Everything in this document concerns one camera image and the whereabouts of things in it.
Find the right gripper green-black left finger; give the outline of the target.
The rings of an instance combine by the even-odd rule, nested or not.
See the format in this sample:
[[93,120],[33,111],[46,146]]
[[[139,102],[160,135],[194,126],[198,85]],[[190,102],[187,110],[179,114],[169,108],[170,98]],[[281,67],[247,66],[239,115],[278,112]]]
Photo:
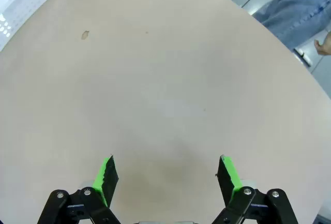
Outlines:
[[63,189],[52,191],[39,217],[39,223],[119,223],[110,210],[118,175],[114,157],[106,158],[92,186],[69,194]]

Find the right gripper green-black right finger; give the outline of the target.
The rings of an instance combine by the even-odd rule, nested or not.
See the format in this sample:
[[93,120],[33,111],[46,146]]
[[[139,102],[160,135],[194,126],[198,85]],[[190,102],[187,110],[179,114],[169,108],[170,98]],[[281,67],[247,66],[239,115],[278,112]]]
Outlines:
[[297,223],[288,196],[282,189],[262,193],[244,186],[229,156],[220,156],[216,177],[225,208],[213,223],[244,223],[247,219],[257,223]]

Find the person's right hand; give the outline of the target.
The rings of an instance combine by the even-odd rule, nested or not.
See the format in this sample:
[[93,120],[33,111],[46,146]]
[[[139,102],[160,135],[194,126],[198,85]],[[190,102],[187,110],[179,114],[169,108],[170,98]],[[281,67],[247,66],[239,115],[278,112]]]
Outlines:
[[322,44],[318,40],[315,40],[314,47],[319,55],[331,55],[330,40],[328,39],[325,39]]

